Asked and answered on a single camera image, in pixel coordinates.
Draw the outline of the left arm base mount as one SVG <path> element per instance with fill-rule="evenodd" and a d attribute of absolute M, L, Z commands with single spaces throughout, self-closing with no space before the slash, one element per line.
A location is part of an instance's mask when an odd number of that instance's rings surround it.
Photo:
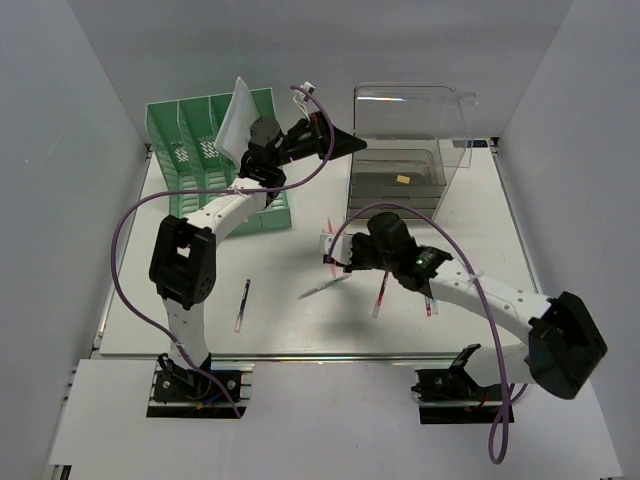
<path fill-rule="evenodd" d="M 161 419 L 240 419 L 248 406 L 252 369 L 223 366 L 213 369 L 211 360 L 202 365 L 226 389 L 189 367 L 176 365 L 167 354 L 158 356 L 146 410 L 147 418 Z"/>

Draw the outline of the clear plastic document folder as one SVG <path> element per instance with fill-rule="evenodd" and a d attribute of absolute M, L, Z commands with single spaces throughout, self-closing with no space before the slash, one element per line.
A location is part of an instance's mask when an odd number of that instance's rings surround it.
<path fill-rule="evenodd" d="M 240 169 L 242 157 L 248 149 L 250 127 L 258 118 L 251 91 L 238 77 L 214 143 L 215 149 L 231 160 L 237 169 Z"/>

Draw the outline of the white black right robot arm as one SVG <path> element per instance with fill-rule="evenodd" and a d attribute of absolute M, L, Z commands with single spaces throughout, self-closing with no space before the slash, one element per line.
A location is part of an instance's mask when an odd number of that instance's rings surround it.
<path fill-rule="evenodd" d="M 607 353 L 578 296 L 530 293 L 474 273 L 461 256 L 418 244 L 393 212 L 372 217 L 364 233 L 341 234 L 326 245 L 327 257 L 347 271 L 387 271 L 405 289 L 461 307 L 517 338 L 513 345 L 472 344 L 461 351 L 448 376 L 463 398 L 506 382 L 533 383 L 570 400 Z"/>

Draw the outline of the clear acrylic drawer cabinet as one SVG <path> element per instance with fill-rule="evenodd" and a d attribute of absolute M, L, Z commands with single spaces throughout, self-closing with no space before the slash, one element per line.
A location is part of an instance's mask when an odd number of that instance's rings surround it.
<path fill-rule="evenodd" d="M 474 93 L 439 83 L 357 85 L 353 134 L 367 148 L 352 155 L 347 214 L 383 202 L 434 218 L 457 171 L 470 166 L 476 108 Z"/>

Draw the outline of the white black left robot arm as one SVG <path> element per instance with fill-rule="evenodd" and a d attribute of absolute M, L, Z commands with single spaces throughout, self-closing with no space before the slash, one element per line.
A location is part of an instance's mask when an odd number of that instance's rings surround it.
<path fill-rule="evenodd" d="M 326 153 L 333 147 L 331 154 Z M 284 133 L 272 117 L 260 117 L 249 128 L 247 150 L 228 195 L 218 195 L 185 218 L 162 220 L 150 266 L 150 280 L 162 298 L 168 328 L 177 338 L 170 347 L 166 368 L 177 375 L 177 387 L 188 398 L 199 399 L 211 387 L 211 355 L 204 337 L 204 301 L 216 282 L 220 243 L 252 215 L 275 200 L 273 191 L 286 176 L 282 166 L 317 155 L 339 158 L 367 147 L 367 143 L 328 126 L 321 112 L 299 120 Z"/>

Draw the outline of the dark red pen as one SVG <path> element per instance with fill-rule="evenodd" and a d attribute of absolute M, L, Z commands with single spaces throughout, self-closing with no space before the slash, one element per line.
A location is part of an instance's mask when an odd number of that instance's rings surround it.
<path fill-rule="evenodd" d="M 377 319 L 379 317 L 380 314 L 380 310 L 381 310 L 381 306 L 383 303 L 383 299 L 384 299 L 384 295 L 386 292 L 386 287 L 387 287 L 387 283 L 388 283 L 388 279 L 389 279 L 389 271 L 385 271 L 382 281 L 381 281 L 381 285 L 379 288 L 379 292 L 378 292 L 378 296 L 376 298 L 376 302 L 374 304 L 373 310 L 372 310 L 372 318 Z"/>

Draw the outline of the green file organizer rack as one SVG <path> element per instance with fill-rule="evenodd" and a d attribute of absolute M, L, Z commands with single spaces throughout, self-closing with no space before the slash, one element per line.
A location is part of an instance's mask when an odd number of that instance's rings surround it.
<path fill-rule="evenodd" d="M 198 189 L 225 189 L 238 173 L 234 163 L 219 153 L 215 139 L 230 104 L 230 93 L 149 103 L 145 126 L 169 190 L 169 213 L 184 217 L 215 198 Z"/>

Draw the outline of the red pink pen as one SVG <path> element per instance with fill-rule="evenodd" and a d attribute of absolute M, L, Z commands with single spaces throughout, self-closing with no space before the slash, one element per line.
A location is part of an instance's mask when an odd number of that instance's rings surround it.
<path fill-rule="evenodd" d="M 330 217 L 327 217 L 327 231 L 329 233 L 333 233 L 333 225 L 332 225 L 332 221 L 331 221 Z M 338 277 L 338 274 L 337 274 L 337 268 L 336 268 L 335 264 L 330 263 L 329 264 L 329 269 L 330 269 L 330 272 L 332 274 L 332 277 L 334 279 L 336 279 Z"/>

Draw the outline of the grey clear pen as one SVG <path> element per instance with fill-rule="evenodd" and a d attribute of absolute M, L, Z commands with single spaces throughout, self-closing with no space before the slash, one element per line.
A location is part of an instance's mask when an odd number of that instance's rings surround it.
<path fill-rule="evenodd" d="M 313 287 L 313 288 L 311 288 L 311 289 L 309 289 L 307 291 L 304 291 L 297 298 L 298 298 L 298 300 L 306 299 L 306 298 L 308 298 L 308 297 L 310 297 L 312 295 L 315 295 L 315 294 L 320 293 L 320 292 L 322 292 L 322 291 L 324 291 L 326 289 L 329 289 L 329 288 L 331 288 L 333 286 L 336 286 L 336 285 L 338 285 L 338 284 L 340 284 L 340 283 L 342 283 L 342 282 L 344 282 L 344 281 L 346 281 L 346 280 L 348 280 L 350 278 L 351 278 L 351 274 L 343 274 L 343 275 L 341 275 L 339 277 L 336 277 L 334 279 L 331 279 L 331 280 L 329 280 L 329 281 L 327 281 L 327 282 L 325 282 L 325 283 L 323 283 L 321 285 L 318 285 L 318 286 Z"/>

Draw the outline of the dark blue pen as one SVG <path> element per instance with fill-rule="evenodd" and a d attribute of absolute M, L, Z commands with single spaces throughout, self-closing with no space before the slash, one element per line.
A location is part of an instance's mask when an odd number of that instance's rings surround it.
<path fill-rule="evenodd" d="M 245 282 L 245 285 L 244 285 L 244 289 L 243 289 L 243 293 L 242 293 L 242 298 L 241 298 L 241 301 L 240 301 L 239 311 L 238 311 L 238 314 L 237 314 L 237 317 L 236 317 L 234 333 L 240 333 L 240 331 L 241 331 L 242 323 L 243 323 L 243 319 L 244 319 L 244 315 L 245 315 L 245 310 L 246 310 L 246 305 L 247 305 L 247 301 L 248 301 L 250 287 L 251 287 L 251 279 L 246 279 L 246 282 Z"/>

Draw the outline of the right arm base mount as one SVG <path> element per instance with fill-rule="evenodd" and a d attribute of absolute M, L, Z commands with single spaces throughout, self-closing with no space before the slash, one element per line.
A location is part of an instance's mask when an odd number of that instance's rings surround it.
<path fill-rule="evenodd" d="M 491 424 L 503 398 L 493 347 L 471 344 L 446 366 L 420 366 L 411 387 L 422 425 Z"/>

